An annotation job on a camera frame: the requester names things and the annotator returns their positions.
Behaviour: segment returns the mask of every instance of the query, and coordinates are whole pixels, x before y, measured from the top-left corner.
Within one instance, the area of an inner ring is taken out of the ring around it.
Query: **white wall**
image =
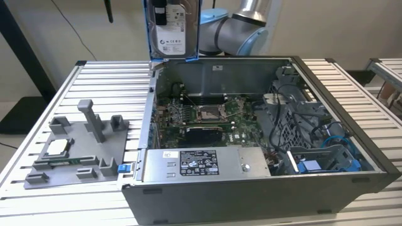
[[[114,0],[109,22],[102,0],[55,0],[98,60],[149,60],[141,0]],[[218,0],[230,11],[241,0]],[[38,58],[58,86],[78,60],[94,60],[51,0],[7,0]],[[212,8],[213,0],[204,7]]]
[[[361,69],[371,57],[402,57],[402,0],[281,0],[272,55],[332,57]],[[55,0],[98,60],[148,60],[141,0]],[[217,0],[233,12],[241,0]],[[51,0],[7,0],[38,58],[62,84],[78,60],[93,60]],[[212,8],[205,0],[204,8]]]
[[[15,102],[22,97],[37,97],[41,93],[0,34],[0,102]]]
[[[272,55],[334,58],[363,69],[372,57],[402,57],[402,0],[284,0]]]

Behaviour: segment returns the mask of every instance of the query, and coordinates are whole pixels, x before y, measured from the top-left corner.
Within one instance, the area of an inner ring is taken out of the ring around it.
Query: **label sticker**
[[[158,49],[166,55],[186,54],[186,10],[182,5],[166,6],[168,25],[157,26]]]
[[[178,158],[178,157],[180,157],[180,152],[173,152],[173,151],[164,152],[164,158]]]
[[[181,151],[182,176],[220,175],[216,150]]]
[[[224,70],[224,65],[214,65],[213,66],[213,71],[222,71]]]

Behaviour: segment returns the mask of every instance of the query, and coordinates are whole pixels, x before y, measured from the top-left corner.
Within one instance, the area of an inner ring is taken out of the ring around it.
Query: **blue tab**
[[[118,167],[118,173],[130,173],[131,172],[131,165],[122,164]]]

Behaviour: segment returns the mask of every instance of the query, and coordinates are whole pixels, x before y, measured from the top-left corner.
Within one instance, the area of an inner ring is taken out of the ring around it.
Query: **aluminum extrusion table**
[[[306,59],[308,66],[364,128],[369,137],[402,171],[402,122],[334,61]],[[130,120],[125,162],[137,160],[146,95],[149,62],[87,62],[75,66],[0,174],[0,225],[87,224],[137,225],[117,181],[25,190],[23,180],[50,135],[49,122],[65,115],[83,121],[77,109],[82,98],[91,98],[103,119],[121,114]],[[401,225],[402,178],[383,192],[363,195],[339,214],[213,225]]]

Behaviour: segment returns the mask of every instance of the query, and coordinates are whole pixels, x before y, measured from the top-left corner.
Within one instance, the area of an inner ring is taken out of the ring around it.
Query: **floor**
[[[13,109],[15,104],[17,102],[0,102],[0,120],[5,118],[5,116],[7,115],[9,111]],[[21,146],[25,138],[26,135],[0,134],[0,142],[15,147]],[[0,145],[0,172],[3,171],[3,168],[6,167],[15,151],[17,149]]]

